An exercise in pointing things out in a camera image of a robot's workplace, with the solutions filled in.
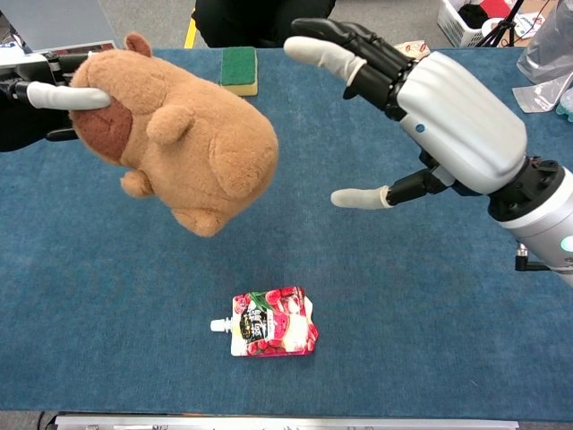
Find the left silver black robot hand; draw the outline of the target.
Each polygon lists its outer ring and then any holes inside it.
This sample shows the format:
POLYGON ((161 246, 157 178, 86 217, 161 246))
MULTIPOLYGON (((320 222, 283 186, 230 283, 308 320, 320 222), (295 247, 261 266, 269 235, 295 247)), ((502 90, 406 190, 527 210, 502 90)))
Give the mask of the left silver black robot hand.
POLYGON ((74 88, 71 79, 94 53, 55 52, 1 56, 1 151, 17 151, 47 139, 77 138, 69 113, 106 108, 103 90, 74 88))

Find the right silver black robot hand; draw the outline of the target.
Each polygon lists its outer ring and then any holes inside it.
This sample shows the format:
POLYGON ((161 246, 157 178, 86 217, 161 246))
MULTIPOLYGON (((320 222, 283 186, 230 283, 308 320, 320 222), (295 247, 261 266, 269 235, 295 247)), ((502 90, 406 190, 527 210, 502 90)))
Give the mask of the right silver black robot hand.
POLYGON ((329 19, 293 20, 285 52, 322 67, 399 122, 421 148, 425 169, 377 189, 333 192, 342 208, 389 209, 460 185, 487 195, 507 185, 526 158, 524 123, 466 68, 433 52, 421 60, 401 54, 364 26, 329 19))

